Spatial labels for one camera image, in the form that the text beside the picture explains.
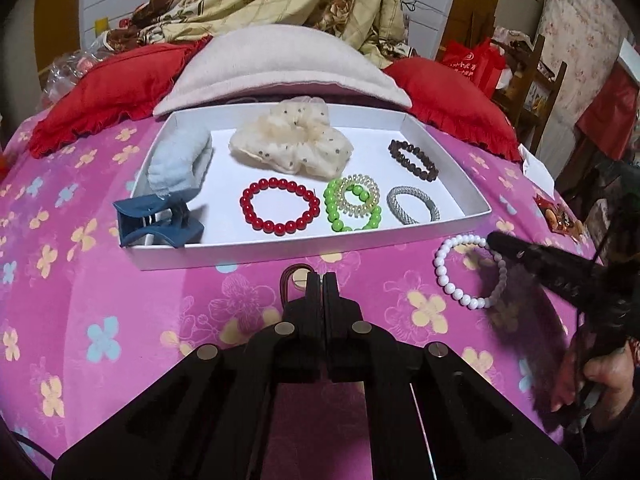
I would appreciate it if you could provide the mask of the person right hand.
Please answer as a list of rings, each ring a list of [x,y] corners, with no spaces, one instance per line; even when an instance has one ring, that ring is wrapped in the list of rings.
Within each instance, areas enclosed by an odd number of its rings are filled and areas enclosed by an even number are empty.
[[[611,426],[634,400],[634,352],[630,345],[616,349],[608,356],[597,356],[587,362],[575,378],[574,365],[578,344],[591,346],[594,335],[581,328],[572,338],[556,374],[550,396],[550,410],[559,411],[575,400],[575,394],[582,390],[587,380],[603,386],[600,401],[592,411],[592,423],[597,428]]]

